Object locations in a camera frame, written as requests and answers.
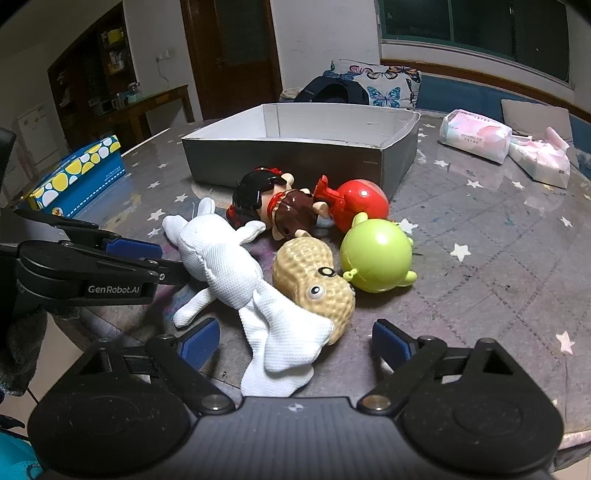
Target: door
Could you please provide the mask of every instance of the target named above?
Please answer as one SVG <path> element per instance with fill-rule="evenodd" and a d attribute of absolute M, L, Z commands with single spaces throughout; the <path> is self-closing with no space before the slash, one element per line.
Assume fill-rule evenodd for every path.
<path fill-rule="evenodd" d="M 181 7 L 204 119 L 279 99 L 269 0 L 181 0 Z"/>

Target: blue box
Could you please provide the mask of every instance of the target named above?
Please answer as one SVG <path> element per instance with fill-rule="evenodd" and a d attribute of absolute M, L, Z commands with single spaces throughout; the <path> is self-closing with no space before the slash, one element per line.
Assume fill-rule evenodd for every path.
<path fill-rule="evenodd" d="M 121 144 L 115 135 L 66 157 L 27 197 L 33 210 L 73 217 L 82 207 L 125 174 Z"/>

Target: red toy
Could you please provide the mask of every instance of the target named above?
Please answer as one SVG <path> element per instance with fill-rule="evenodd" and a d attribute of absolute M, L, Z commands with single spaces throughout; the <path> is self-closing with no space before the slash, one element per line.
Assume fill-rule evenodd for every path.
<path fill-rule="evenodd" d="M 360 212 L 369 218 L 388 217 L 388 199 L 380 187 L 369 180 L 349 180 L 337 190 L 329 188 L 329 179 L 322 175 L 314 189 L 314 198 L 330 205 L 330 213 L 336 226 L 346 233 L 351 228 L 353 217 Z"/>

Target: pillow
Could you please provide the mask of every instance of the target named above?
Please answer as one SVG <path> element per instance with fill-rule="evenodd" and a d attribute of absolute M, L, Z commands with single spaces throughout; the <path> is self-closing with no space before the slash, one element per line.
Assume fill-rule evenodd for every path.
<path fill-rule="evenodd" d="M 421 72 L 410 67 L 371 65 L 354 60 L 335 60 L 325 77 L 358 82 L 369 95 L 369 104 L 392 108 L 417 106 Z"/>
<path fill-rule="evenodd" d="M 531 135 L 535 140 L 545 139 L 546 128 L 552 127 L 560 138 L 569 144 L 566 155 L 570 162 L 579 168 L 569 111 L 566 108 L 508 99 L 501 100 L 501 107 L 505 125 L 514 131 Z"/>

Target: doll's hair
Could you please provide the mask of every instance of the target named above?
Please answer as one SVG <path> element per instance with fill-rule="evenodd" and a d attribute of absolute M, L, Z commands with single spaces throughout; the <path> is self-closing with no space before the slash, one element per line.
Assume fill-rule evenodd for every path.
<path fill-rule="evenodd" d="M 262 194 L 275 185 L 287 185 L 282 172 L 276 168 L 259 167 L 244 175 L 232 195 L 232 205 L 226 211 L 228 222 L 238 228 L 251 220 L 260 220 L 257 210 L 262 206 Z"/>

